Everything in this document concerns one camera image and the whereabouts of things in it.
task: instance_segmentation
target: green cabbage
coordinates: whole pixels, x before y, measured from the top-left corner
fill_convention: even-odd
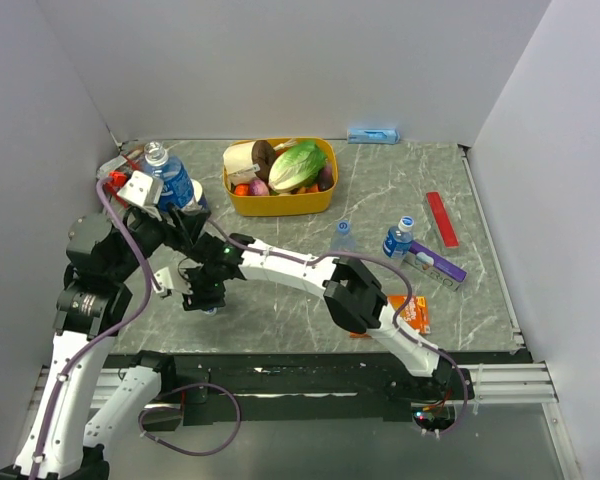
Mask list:
[[[313,183],[326,164],[326,154],[315,141],[306,140],[278,157],[269,173],[269,186],[278,193],[284,193],[307,182]]]

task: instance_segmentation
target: purple box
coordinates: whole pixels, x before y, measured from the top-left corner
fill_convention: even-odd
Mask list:
[[[416,241],[411,244],[405,260],[412,267],[454,291],[467,278],[467,272]]]

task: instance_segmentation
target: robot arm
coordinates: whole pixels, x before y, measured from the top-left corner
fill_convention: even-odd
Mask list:
[[[137,175],[143,174],[135,172],[132,179]],[[151,188],[147,190],[155,193],[151,182],[148,180]],[[164,244],[200,264],[186,269],[184,278],[179,272],[170,275],[173,267],[156,272],[157,289],[162,293],[182,293],[185,310],[224,306],[224,282],[230,279],[288,285],[323,297],[338,326],[350,332],[368,333],[396,355],[411,376],[426,378],[429,385],[435,385],[436,392],[449,388],[453,373],[448,362],[435,351],[423,348],[423,344],[432,344],[406,323],[400,328],[418,343],[399,333],[400,328],[393,322],[394,310],[380,283],[360,260],[324,258],[309,266],[315,259],[311,255],[278,249],[240,234],[232,234],[233,242],[227,242],[202,233],[209,217],[207,211],[184,213],[173,208],[167,217],[157,215],[146,199],[131,203],[136,205],[128,213],[133,221],[125,221],[125,225],[145,257]],[[131,298],[123,282],[138,263],[120,232],[103,214],[79,219],[69,237],[70,265],[65,289],[57,302],[49,380],[31,435],[15,464],[0,471],[0,480],[29,478],[36,464],[36,477],[40,479],[108,478],[106,460],[117,435],[137,420],[147,403],[174,387],[173,358],[141,352],[122,385],[87,423],[97,378],[115,339],[106,338],[85,354],[70,378],[63,378],[60,370],[87,342],[122,320]],[[247,248],[237,248],[236,242]],[[274,252],[292,259],[272,255]],[[34,456],[36,435],[57,381],[62,386],[44,453]]]

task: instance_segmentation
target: red ruler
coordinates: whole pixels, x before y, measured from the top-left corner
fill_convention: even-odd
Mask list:
[[[451,225],[451,220],[449,220],[449,215],[444,208],[444,202],[440,194],[438,192],[429,192],[426,194],[426,199],[443,245],[445,248],[458,248],[460,242],[458,242],[458,237],[453,229],[453,225]]]

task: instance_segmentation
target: yellow container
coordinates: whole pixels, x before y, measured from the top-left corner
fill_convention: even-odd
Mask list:
[[[314,140],[316,145],[327,155],[327,162],[333,167],[333,187],[324,192],[301,193],[297,195],[269,195],[266,197],[242,197],[231,193],[231,185],[227,179],[227,172],[223,168],[223,181],[227,194],[233,203],[233,207],[240,215],[245,217],[281,217],[284,215],[304,215],[307,213],[323,212],[329,208],[333,191],[338,184],[338,164],[333,147],[321,138],[293,137],[298,143],[303,140]],[[290,140],[286,138],[266,138],[272,147]],[[253,140],[240,140],[233,145],[253,142]]]

